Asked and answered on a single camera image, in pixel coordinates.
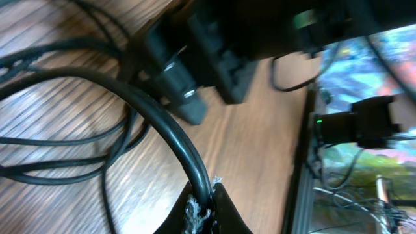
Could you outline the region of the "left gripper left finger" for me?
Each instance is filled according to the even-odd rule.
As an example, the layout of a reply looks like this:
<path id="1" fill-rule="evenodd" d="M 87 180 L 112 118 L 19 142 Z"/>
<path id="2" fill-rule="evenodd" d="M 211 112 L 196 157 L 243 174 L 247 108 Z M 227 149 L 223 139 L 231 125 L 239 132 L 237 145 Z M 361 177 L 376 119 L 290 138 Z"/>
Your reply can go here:
<path id="1" fill-rule="evenodd" d="M 154 234 L 181 234 L 185 230 L 185 209 L 189 195 L 192 195 L 192 186 L 188 182 L 181 191 L 165 221 Z"/>

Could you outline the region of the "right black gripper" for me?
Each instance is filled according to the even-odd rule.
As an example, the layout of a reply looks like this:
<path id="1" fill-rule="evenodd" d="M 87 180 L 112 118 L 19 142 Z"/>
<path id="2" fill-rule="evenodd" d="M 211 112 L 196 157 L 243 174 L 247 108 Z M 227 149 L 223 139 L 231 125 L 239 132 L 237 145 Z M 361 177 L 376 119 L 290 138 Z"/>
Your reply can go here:
<path id="1" fill-rule="evenodd" d="M 213 86 L 228 105 L 243 103 L 256 62 L 236 55 L 213 14 L 212 1 L 171 1 L 128 41 L 128 80 L 191 125 L 207 105 L 198 95 Z"/>

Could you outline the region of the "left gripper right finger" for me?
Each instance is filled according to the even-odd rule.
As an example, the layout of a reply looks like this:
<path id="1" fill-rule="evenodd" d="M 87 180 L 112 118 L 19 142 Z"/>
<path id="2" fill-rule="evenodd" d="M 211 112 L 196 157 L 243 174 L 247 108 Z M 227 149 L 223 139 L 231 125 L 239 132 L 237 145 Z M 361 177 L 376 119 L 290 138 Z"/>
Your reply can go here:
<path id="1" fill-rule="evenodd" d="M 252 234 L 252 231 L 244 223 L 237 208 L 232 202 L 225 187 L 216 183 L 213 187 L 213 234 Z"/>

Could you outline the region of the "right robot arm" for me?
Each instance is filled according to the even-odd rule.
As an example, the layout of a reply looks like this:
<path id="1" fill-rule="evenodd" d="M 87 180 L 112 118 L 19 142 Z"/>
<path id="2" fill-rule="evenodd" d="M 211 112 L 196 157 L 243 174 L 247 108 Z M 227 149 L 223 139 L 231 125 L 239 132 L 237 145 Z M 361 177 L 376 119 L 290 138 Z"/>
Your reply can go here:
<path id="1" fill-rule="evenodd" d="M 261 59 L 414 23 L 413 0 L 172 1 L 128 40 L 118 77 L 198 125 L 206 112 L 199 87 L 239 104 Z"/>

